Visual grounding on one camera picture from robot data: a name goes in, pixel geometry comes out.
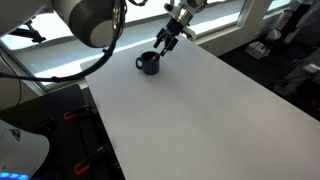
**mug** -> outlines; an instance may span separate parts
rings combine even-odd
[[[147,75],[155,75],[159,72],[159,59],[155,61],[150,61],[157,53],[153,51],[145,52],[138,57],[136,60],[136,67]]]

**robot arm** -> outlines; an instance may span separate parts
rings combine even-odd
[[[0,37],[17,29],[37,14],[54,10],[81,42],[92,48],[107,47],[113,38],[116,2],[115,0],[26,0],[23,6],[17,6],[21,4],[21,0],[1,0],[0,7],[5,8],[1,8]]]
[[[181,0],[177,6],[165,4],[164,8],[172,16],[165,28],[162,28],[157,35],[157,41],[154,45],[157,48],[164,41],[164,48],[160,55],[164,56],[166,52],[172,51],[178,40],[175,38],[180,33],[194,37],[195,34],[187,27],[193,16],[203,8],[207,0]]]

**floor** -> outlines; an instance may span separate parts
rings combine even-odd
[[[274,82],[283,80],[290,72],[289,64],[292,60],[320,58],[320,49],[306,47],[297,42],[292,42],[287,48],[273,50],[268,57],[260,60],[245,53],[246,47],[247,45],[243,45],[219,58],[271,91],[273,91]],[[318,100],[320,91],[316,89],[319,87],[313,87],[312,93],[309,93],[311,90],[308,87],[310,87],[309,84],[300,86],[301,92],[282,98],[320,120],[320,106],[318,109],[310,107],[310,102],[314,99]]]
[[[283,79],[288,74],[292,60],[320,57],[315,49],[293,42],[287,48],[273,50],[268,57],[260,60],[245,53],[247,44],[234,49],[219,58],[263,86]]]

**wall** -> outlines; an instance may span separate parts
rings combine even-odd
[[[14,64],[10,64],[13,66],[13,69],[20,75],[22,75],[21,71],[15,66]],[[2,59],[0,59],[0,72],[10,73],[12,74],[11,70],[4,64]],[[22,101],[25,102],[31,100],[33,98],[42,95],[43,93],[33,84],[30,82],[21,82],[22,87]],[[0,78],[0,110],[9,108],[17,104],[19,99],[19,84],[17,80],[13,79],[4,79]]]

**window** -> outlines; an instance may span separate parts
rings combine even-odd
[[[208,7],[191,21],[190,28],[199,36],[218,28],[235,25],[246,0],[209,0]]]
[[[286,6],[288,5],[292,0],[273,0],[269,9],[268,9],[268,12],[272,11],[272,10],[276,10],[278,8],[281,8],[283,6]]]
[[[47,40],[54,40],[61,37],[73,36],[69,27],[60,19],[56,13],[41,14],[32,19],[32,27],[36,29],[42,37]],[[22,49],[30,46],[36,46],[30,38],[5,35],[1,38],[10,50]]]
[[[149,0],[143,7],[134,6],[130,2],[127,2],[128,12],[126,14],[126,22],[165,14],[167,12],[164,9],[165,3],[170,3],[170,0]]]
[[[127,1],[126,22],[135,26],[124,30],[117,48],[154,38],[166,25],[168,18],[143,24],[143,19],[162,17],[165,3],[178,4],[180,1],[149,0],[145,7],[137,7]],[[235,25],[246,0],[209,0],[207,7],[191,21],[190,28],[198,37],[212,31]],[[33,19],[33,27],[46,37],[43,44],[32,43],[28,38],[6,35],[1,38],[8,53],[29,75],[36,77],[66,76],[81,71],[80,64],[102,55],[101,49],[86,47],[76,40],[69,28],[57,14],[42,14]],[[39,83],[44,90],[52,83]]]

